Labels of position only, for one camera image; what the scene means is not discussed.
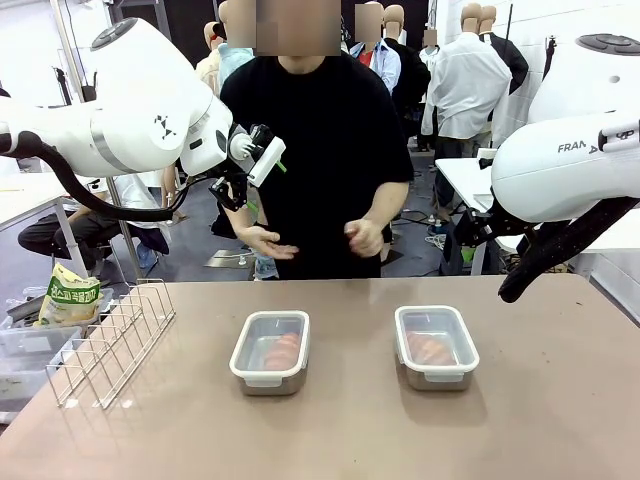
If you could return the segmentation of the silver metal post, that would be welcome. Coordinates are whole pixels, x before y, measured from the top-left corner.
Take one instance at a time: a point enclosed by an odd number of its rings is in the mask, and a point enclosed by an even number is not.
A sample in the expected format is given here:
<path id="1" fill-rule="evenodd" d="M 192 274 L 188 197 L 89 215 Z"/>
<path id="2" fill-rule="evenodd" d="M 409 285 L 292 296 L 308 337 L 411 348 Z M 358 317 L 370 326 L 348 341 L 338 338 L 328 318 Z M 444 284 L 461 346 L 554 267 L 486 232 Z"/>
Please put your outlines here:
<path id="1" fill-rule="evenodd" d="M 81 56 L 74 56 L 72 42 L 69 39 L 69 35 L 66 28 L 66 23 L 64 19 L 63 12 L 60 7 L 60 0 L 48 0 L 53 12 L 54 21 L 56 24 L 56 28 L 58 31 L 58 35 L 60 37 L 60 42 L 62 45 L 64 57 L 66 60 L 66 64 L 68 67 L 68 73 L 71 79 L 71 83 L 77 91 L 79 102 L 85 103 L 88 100 L 88 97 L 85 95 L 85 85 L 83 84 L 83 80 L 79 74 L 78 65 L 76 60 L 81 60 Z M 125 221 L 119 221 L 122 236 L 124 238 L 125 245 L 127 246 L 129 257 L 132 263 L 132 267 L 134 270 L 134 280 L 136 283 L 139 278 L 143 277 L 143 272 L 139 267 L 136 250 L 134 248 L 134 243 L 131 237 L 131 233 L 129 231 L 128 224 Z"/>

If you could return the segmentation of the mannequin in light blue shirt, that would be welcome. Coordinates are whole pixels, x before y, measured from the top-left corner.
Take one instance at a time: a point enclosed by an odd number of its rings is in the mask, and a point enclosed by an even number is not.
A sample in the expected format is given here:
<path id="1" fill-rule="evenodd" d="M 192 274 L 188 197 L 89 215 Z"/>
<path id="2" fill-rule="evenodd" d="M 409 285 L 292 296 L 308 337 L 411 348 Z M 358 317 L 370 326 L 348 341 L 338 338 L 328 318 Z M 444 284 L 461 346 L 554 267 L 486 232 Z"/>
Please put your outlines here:
<path id="1" fill-rule="evenodd" d="M 400 78 L 401 60 L 382 37 L 383 16 L 384 9 L 377 1 L 355 6 L 355 44 L 350 55 L 375 72 L 392 95 Z"/>

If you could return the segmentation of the mannequin in black white jacket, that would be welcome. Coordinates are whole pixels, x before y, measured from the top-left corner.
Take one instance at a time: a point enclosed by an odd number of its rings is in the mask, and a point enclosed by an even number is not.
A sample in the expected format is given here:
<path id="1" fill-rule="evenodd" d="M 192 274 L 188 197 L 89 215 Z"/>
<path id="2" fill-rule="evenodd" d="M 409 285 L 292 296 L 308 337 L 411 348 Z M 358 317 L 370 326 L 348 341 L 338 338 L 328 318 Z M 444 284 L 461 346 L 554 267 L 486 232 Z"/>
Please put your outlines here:
<path id="1" fill-rule="evenodd" d="M 511 73 L 508 90 L 501 94 L 496 109 L 490 115 L 492 121 L 492 147 L 497 148 L 508 137 L 506 130 L 506 115 L 508 96 L 513 94 L 523 83 L 529 71 L 529 65 L 524 56 L 508 38 L 503 38 L 493 32 L 496 21 L 496 8 L 493 5 L 482 7 L 478 35 L 480 40 L 490 45 Z"/>

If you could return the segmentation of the person's right forearm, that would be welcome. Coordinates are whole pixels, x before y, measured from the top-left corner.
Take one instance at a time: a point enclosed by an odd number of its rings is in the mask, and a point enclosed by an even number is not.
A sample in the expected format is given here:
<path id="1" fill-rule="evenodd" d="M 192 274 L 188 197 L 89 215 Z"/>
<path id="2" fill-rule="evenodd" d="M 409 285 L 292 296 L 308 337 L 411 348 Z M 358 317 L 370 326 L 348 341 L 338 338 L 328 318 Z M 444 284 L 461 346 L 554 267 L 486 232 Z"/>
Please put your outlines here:
<path id="1" fill-rule="evenodd" d="M 223 206 L 222 211 L 227 216 L 236 237 L 244 240 L 249 233 L 249 229 L 254 226 L 250 209 L 247 206 L 243 206 L 237 211 L 233 211 Z"/>

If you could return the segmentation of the mannequin in white shirt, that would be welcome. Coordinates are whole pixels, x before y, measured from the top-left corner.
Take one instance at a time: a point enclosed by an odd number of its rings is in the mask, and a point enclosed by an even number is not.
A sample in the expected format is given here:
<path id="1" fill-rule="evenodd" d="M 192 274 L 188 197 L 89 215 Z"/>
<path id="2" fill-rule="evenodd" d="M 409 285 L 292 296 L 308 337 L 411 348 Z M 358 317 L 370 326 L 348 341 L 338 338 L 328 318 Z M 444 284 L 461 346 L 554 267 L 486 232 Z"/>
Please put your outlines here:
<path id="1" fill-rule="evenodd" d="M 495 49 L 480 40 L 481 20 L 479 4 L 465 6 L 461 34 L 440 48 L 431 65 L 421 133 L 436 136 L 436 160 L 473 158 L 500 142 L 493 122 L 504 112 L 512 75 Z"/>

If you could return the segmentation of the seated person in white shirt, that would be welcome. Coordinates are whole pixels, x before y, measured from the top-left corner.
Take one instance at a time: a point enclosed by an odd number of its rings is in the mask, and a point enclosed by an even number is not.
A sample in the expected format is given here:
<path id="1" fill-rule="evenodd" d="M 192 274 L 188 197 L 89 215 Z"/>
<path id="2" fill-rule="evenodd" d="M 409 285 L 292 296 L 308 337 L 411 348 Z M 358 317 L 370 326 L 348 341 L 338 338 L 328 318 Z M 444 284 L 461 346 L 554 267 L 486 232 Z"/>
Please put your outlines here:
<path id="1" fill-rule="evenodd" d="M 130 209 L 156 209 L 157 202 L 135 174 L 123 175 L 114 179 L 120 204 Z M 75 200 L 67 202 L 63 207 L 69 220 L 81 258 L 87 272 L 96 277 L 101 273 L 105 259 L 111 254 L 108 242 L 122 233 L 117 219 L 100 215 Z M 170 233 L 164 222 L 129 222 L 127 224 L 133 237 L 140 244 L 136 254 L 142 267 L 152 267 L 157 255 L 170 252 Z M 56 258 L 71 258 L 67 242 L 57 218 L 52 213 L 40 218 L 18 235 L 18 243 L 28 251 Z"/>

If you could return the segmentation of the mannequin in light blue fleece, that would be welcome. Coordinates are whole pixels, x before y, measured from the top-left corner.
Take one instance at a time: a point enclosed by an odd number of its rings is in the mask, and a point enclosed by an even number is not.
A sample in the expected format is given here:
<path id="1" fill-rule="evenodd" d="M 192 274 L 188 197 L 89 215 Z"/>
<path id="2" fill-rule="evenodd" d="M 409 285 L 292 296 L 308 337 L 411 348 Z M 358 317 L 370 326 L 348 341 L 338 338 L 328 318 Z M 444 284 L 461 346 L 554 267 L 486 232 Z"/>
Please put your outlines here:
<path id="1" fill-rule="evenodd" d="M 256 47 L 255 0 L 225 0 L 219 6 L 219 18 L 226 40 L 218 47 L 220 65 L 219 89 L 242 65 L 254 58 Z"/>

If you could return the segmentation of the person's left hand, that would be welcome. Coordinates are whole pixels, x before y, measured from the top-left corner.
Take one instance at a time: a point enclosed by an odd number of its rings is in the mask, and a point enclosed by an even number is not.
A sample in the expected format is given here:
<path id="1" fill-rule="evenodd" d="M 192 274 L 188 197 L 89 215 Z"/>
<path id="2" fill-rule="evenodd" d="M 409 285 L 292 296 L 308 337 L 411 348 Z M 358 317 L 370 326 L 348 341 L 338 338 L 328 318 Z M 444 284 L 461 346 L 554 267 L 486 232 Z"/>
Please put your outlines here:
<path id="1" fill-rule="evenodd" d="M 369 219 L 350 221 L 345 225 L 351 251 L 361 258 L 379 255 L 384 245 L 383 227 Z"/>

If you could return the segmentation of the golden croissant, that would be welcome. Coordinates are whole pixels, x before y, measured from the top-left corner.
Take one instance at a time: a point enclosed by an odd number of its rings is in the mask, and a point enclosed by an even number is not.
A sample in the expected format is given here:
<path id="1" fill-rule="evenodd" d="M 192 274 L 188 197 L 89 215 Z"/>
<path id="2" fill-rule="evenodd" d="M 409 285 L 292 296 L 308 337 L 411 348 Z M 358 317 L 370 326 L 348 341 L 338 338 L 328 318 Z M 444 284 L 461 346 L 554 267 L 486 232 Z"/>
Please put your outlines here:
<path id="1" fill-rule="evenodd" d="M 406 334 L 409 358 L 417 365 L 458 364 L 450 336 L 444 332 L 410 331 Z"/>
<path id="2" fill-rule="evenodd" d="M 286 371 L 293 368 L 297 364 L 300 348 L 299 334 L 287 333 L 280 336 L 264 357 L 264 369 L 267 371 Z"/>

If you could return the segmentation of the metal mannequin base plate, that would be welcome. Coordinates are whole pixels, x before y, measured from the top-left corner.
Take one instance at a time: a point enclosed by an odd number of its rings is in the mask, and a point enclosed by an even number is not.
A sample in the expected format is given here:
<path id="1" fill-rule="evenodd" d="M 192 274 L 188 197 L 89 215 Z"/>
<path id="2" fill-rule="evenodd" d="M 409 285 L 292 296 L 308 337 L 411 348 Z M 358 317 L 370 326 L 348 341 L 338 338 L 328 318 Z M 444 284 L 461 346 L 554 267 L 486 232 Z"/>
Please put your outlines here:
<path id="1" fill-rule="evenodd" d="M 205 263 L 205 267 L 219 269 L 251 269 L 254 254 L 251 250 L 217 250 Z"/>

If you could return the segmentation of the clear plastic storage bin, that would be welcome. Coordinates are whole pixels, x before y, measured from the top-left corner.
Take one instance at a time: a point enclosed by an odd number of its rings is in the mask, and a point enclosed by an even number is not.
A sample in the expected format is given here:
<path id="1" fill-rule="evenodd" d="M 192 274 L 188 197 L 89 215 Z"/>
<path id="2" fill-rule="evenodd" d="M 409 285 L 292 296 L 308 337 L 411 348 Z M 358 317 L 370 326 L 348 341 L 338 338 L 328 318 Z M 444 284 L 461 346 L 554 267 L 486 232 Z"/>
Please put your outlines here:
<path id="1" fill-rule="evenodd" d="M 77 326 L 0 331 L 0 414 L 19 412 L 81 338 Z"/>

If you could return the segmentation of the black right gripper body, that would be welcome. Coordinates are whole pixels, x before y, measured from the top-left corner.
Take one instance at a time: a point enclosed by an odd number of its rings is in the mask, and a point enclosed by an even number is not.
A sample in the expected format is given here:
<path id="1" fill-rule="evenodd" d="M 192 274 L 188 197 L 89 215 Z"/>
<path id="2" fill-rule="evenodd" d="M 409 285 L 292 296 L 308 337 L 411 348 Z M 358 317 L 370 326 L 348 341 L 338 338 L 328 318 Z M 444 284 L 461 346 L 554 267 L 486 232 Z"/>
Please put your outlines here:
<path id="1" fill-rule="evenodd" d="M 477 209 L 467 209 L 454 227 L 453 236 L 457 244 L 477 247 L 499 236 L 494 215 Z"/>

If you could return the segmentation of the green and white snack bag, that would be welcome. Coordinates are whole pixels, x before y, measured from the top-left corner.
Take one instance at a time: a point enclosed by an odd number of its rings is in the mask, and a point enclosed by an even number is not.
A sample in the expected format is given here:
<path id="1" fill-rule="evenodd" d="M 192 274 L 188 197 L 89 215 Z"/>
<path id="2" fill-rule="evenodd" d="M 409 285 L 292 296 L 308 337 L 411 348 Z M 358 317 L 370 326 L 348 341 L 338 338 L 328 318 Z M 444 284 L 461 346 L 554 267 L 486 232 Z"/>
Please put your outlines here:
<path id="1" fill-rule="evenodd" d="M 37 327 L 71 325 L 95 317 L 102 299 L 100 281 L 82 278 L 57 263 L 34 322 Z"/>

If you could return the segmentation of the black stand pole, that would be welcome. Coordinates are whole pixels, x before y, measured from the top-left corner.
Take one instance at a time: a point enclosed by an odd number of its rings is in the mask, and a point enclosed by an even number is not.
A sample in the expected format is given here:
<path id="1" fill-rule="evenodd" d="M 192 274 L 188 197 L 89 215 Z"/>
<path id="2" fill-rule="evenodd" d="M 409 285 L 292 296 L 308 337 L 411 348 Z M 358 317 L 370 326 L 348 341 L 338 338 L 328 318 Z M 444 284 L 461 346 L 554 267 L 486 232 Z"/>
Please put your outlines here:
<path id="1" fill-rule="evenodd" d="M 545 63 L 543 68 L 542 79 L 545 79 L 550 71 L 556 46 L 557 46 L 556 37 L 554 35 L 550 35 L 549 37 L 545 38 Z"/>

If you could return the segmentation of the crumpled blue jeans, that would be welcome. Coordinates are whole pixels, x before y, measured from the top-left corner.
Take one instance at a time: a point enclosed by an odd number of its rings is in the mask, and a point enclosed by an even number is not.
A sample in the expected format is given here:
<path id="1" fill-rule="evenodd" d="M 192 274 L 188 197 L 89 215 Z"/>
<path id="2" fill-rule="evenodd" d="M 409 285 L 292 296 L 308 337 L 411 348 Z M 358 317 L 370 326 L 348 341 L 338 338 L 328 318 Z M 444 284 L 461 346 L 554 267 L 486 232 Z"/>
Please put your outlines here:
<path id="1" fill-rule="evenodd" d="M 267 255 L 260 253 L 256 249 L 252 249 L 254 256 L 254 280 L 265 281 L 278 279 L 275 260 Z"/>

